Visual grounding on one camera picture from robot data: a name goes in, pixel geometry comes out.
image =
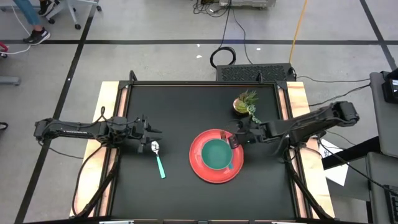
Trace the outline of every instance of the spoon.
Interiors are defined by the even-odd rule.
[[[162,162],[160,161],[159,157],[159,143],[157,143],[157,141],[151,142],[150,148],[152,149],[152,152],[156,153],[157,166],[159,167],[160,177],[164,179],[166,178],[166,174],[163,170]]]

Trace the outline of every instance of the teal bowl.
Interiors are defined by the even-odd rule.
[[[201,150],[203,163],[213,170],[221,170],[232,162],[232,149],[221,139],[212,139],[205,143]]]

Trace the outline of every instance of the gray floor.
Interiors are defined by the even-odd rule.
[[[96,13],[88,40],[180,40],[221,39],[225,16],[192,13],[193,1],[100,0],[103,13]],[[395,0],[367,0],[376,23],[386,40],[398,40]],[[277,0],[266,10],[235,9],[236,17],[248,39],[291,40],[303,0]],[[76,6],[82,27],[90,7]],[[55,17],[46,28],[52,40],[79,40],[83,30],[75,30],[67,12]],[[26,36],[12,11],[0,11],[0,40],[20,40]],[[226,39],[242,39],[243,32],[229,18]],[[300,40],[377,40],[359,0],[309,1],[298,35]],[[237,64],[246,64],[243,45],[231,45]],[[77,45],[47,44],[28,52],[0,58],[1,75],[17,75],[22,84],[0,86],[0,121],[10,127],[0,134],[0,217],[3,223],[15,220],[40,146],[34,141],[34,122],[53,115]],[[214,80],[215,69],[209,57],[218,44],[175,45],[85,45],[76,66],[61,119],[90,122],[93,118],[100,84],[106,80],[125,80],[133,69],[140,80]],[[10,45],[15,52],[25,45]],[[287,62],[290,45],[247,45],[254,63]],[[388,46],[398,58],[398,46]],[[220,52],[216,64],[227,64],[229,53]],[[292,62],[298,75],[319,80],[357,80],[369,73],[391,70],[378,45],[297,45]],[[309,103],[318,103],[364,83],[305,83]],[[333,128],[354,143],[377,135],[370,88],[354,92],[341,100],[354,103],[361,117],[351,128]],[[338,136],[326,139],[340,147],[350,145]],[[55,149],[82,156],[86,141],[56,139]],[[76,173],[81,161],[49,152],[25,222],[67,218]],[[363,204],[333,197],[337,217],[361,221],[366,217]]]

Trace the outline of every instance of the chair wheel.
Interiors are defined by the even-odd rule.
[[[0,122],[0,130],[5,130],[8,128],[8,124],[5,122]]]

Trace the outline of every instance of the white paper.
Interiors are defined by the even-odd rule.
[[[322,139],[321,140],[322,144],[325,145],[331,152],[337,153],[342,151],[342,149],[336,149],[337,147],[333,145],[332,143]],[[322,154],[322,157],[328,157],[332,156],[330,152],[328,152],[323,146],[319,145],[319,152]],[[341,186],[344,186],[344,183],[346,182],[346,176],[347,176],[347,171],[348,171],[348,166],[346,164],[337,166],[331,169],[325,170],[325,175],[326,178],[336,182],[337,184],[340,184]]]

